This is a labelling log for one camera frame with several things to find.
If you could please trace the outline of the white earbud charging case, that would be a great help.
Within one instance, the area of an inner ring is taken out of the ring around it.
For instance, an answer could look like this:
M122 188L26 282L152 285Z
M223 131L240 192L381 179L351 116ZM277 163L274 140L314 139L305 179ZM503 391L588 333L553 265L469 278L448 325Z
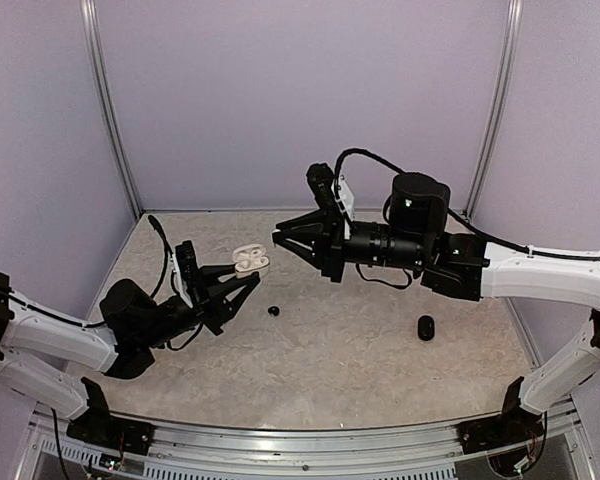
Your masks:
M245 278L257 273L263 279L269 272L270 258L262 244L248 244L236 248L232 253L234 271L237 278Z

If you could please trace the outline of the black oval charging case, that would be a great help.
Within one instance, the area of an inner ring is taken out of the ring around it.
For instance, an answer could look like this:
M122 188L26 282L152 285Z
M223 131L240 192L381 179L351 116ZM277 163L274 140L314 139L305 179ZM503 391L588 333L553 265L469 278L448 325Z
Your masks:
M435 337L435 320L429 315L423 315L417 322L417 335L421 341L429 342Z

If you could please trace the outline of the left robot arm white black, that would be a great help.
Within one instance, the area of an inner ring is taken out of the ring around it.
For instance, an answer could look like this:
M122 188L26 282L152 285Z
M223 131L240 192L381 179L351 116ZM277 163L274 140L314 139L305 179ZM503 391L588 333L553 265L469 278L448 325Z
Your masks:
M180 292L157 303L134 281L116 282L100 303L102 320L87 324L42 307L13 290L0 272L0 383L74 421L101 445L120 434L104 409L100 387L75 380L42 360L43 355L85 366L107 377L131 380L155 361L156 349L207 328L223 332L260 284L258 273L239 276L229 265L200 268Z

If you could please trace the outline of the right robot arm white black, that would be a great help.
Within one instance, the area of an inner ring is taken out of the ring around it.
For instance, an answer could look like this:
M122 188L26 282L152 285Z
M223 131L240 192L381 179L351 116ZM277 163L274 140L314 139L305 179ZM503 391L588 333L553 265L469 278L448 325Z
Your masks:
M326 165L312 166L307 180L317 210L277 224L272 240L333 282L351 263L404 270L454 299L530 298L590 308L569 343L509 386L503 413L491 423L498 442L515 442L529 429L530 416L540 416L600 370L600 251L539 251L483 234L450 234L450 189L421 173L394 177L384 224L350 219L350 195Z

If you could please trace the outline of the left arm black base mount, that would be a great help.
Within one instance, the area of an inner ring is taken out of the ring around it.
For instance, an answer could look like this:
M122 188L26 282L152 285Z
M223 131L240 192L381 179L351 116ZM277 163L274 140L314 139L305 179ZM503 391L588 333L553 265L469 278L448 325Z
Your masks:
M81 383L86 388L87 410L69 421L67 436L121 453L147 456L155 427L113 415L101 387L86 377Z

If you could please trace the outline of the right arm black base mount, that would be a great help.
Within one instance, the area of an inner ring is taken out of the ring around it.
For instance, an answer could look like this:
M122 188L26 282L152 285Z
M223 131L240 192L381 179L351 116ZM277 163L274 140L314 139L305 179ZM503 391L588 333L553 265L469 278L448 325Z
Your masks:
M522 382L523 377L519 377L509 385L498 414L458 424L457 437L464 454L497 449L544 435L543 416L521 407Z

